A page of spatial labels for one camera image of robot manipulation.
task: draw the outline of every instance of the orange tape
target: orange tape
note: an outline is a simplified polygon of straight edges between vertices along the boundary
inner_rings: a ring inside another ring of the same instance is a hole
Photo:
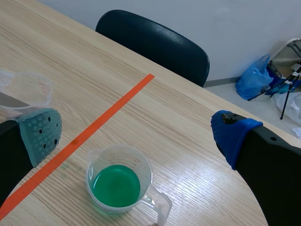
[[[82,131],[71,143],[53,157],[45,166],[29,178],[21,187],[12,193],[0,209],[0,220],[12,211],[23,199],[26,198],[40,183],[43,182],[56,168],[58,168],[76,149],[89,139],[102,125],[104,125],[117,111],[142,90],[155,76],[147,75],[128,93],[118,100],[112,107]]]

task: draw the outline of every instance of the baseboard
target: baseboard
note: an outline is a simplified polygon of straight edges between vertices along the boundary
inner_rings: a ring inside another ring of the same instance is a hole
[[[239,78],[240,77],[234,77],[234,78],[217,79],[217,80],[207,81],[207,82],[205,82],[203,88],[211,87],[211,86],[220,86],[220,85],[225,85],[225,84],[230,84],[230,83],[236,83]]]

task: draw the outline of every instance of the gray gripper pad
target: gray gripper pad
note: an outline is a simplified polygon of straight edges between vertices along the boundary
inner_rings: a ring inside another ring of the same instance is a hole
[[[61,116],[55,109],[43,108],[13,120],[19,124],[30,161],[36,167],[58,145],[62,133]]]

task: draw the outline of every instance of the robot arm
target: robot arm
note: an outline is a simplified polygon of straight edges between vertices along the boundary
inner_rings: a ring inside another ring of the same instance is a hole
[[[301,149],[231,112],[217,112],[211,125],[219,150],[251,188],[268,225],[300,225]]]

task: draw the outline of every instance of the floor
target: floor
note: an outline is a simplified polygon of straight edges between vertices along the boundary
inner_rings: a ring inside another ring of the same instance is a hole
[[[279,129],[296,137],[292,128],[300,128],[301,126],[293,122],[287,116],[280,120],[281,112],[271,101],[267,95],[260,95],[252,101],[247,101],[241,98],[235,89],[235,83],[221,86],[213,86],[205,88],[210,92],[222,97],[223,99],[237,105],[238,107],[250,112],[251,114],[263,119],[264,121],[273,124]]]

